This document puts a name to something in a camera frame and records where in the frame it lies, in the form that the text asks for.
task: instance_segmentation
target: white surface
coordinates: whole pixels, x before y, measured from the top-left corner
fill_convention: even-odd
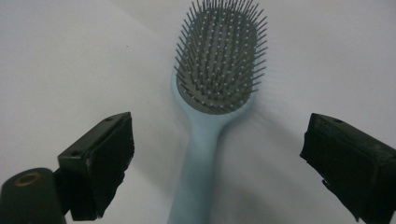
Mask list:
[[[299,154],[312,112],[396,147],[396,2],[260,2],[268,69],[251,112],[220,138],[213,223],[355,223]],[[131,111],[135,157],[95,223],[165,223],[189,141],[169,80],[190,5],[2,0],[0,183],[55,170],[93,125]]]

